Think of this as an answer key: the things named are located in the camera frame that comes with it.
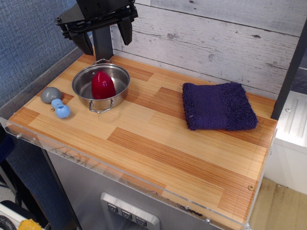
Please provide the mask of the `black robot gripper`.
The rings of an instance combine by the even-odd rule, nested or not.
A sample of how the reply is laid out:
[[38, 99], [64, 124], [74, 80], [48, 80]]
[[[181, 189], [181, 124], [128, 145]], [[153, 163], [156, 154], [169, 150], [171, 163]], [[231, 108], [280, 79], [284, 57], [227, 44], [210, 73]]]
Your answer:
[[134, 3], [133, 0], [78, 0], [55, 19], [55, 24], [70, 32], [72, 41], [84, 54], [93, 56], [92, 43], [85, 32], [117, 23], [124, 44], [131, 43], [132, 22], [138, 17]]

